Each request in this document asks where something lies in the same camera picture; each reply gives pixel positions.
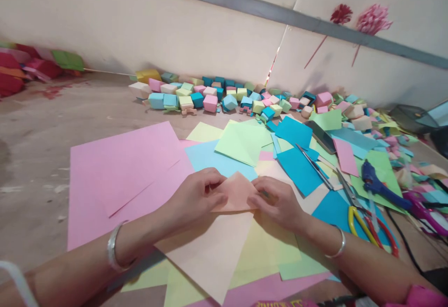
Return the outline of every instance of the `smartphone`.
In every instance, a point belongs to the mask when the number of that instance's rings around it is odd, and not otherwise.
[[[305,123],[311,130],[313,130],[313,137],[317,142],[330,154],[336,154],[335,144],[333,139],[326,133],[315,121],[309,120]]]

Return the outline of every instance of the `blue glue gun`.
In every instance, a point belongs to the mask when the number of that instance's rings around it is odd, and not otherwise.
[[[361,171],[365,190],[384,196],[387,200],[406,211],[412,207],[411,201],[398,196],[378,179],[375,168],[367,159],[364,161]]]

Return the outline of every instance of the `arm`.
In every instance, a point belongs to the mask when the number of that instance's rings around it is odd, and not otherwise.
[[[191,174],[170,200],[155,212],[125,224],[116,239],[118,264],[130,265],[147,254],[157,241],[197,220],[227,201],[223,194],[208,196],[210,188],[225,180],[215,168]],[[41,307],[78,307],[118,276],[109,265],[110,233],[67,252],[25,274]],[[0,306],[24,306],[12,281],[0,286]]]
[[[294,192],[286,183],[263,176],[253,181],[263,195],[249,198],[254,205],[285,229],[303,236],[327,255],[336,254],[342,245],[342,236],[334,226],[305,213]],[[355,284],[375,303],[405,303],[411,285],[421,285],[437,292],[426,279],[399,259],[350,233],[345,233],[343,253],[332,259]]]

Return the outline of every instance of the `floor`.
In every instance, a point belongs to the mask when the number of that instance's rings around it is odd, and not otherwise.
[[[233,114],[197,116],[147,110],[128,91],[126,76],[86,74],[54,84],[28,83],[27,90],[0,102],[0,259],[29,270],[66,250],[70,147],[169,120],[186,138],[199,121],[224,128]],[[431,148],[418,144],[420,160],[448,169]],[[423,270],[447,266],[448,251],[395,215]],[[401,255],[410,264],[404,248]],[[7,279],[0,273],[0,282]],[[163,306],[164,286],[118,294],[106,306]],[[326,280],[301,297],[325,300],[349,294]]]

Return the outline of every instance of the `bracelet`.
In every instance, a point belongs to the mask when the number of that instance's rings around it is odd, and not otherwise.
[[[342,231],[342,229],[341,228],[339,228],[338,226],[336,226],[336,225],[334,225],[334,224],[332,224],[334,227],[337,227],[338,229],[339,229],[339,231],[341,232],[341,235],[342,235],[342,245],[341,245],[341,248],[339,249],[339,251],[335,254],[335,255],[333,255],[333,256],[327,256],[327,255],[325,255],[325,257],[327,257],[327,258],[337,258],[337,257],[339,257],[341,254],[342,254],[342,252],[344,251],[344,248],[345,248],[345,235],[344,235],[344,232]]]
[[[117,258],[115,257],[115,241],[117,239],[118,231],[120,230],[121,226],[126,222],[128,222],[128,220],[123,221],[119,225],[117,225],[117,227],[112,231],[109,241],[107,242],[107,254],[109,256],[109,265],[118,273],[124,272],[130,268],[130,266],[121,267],[117,262]]]

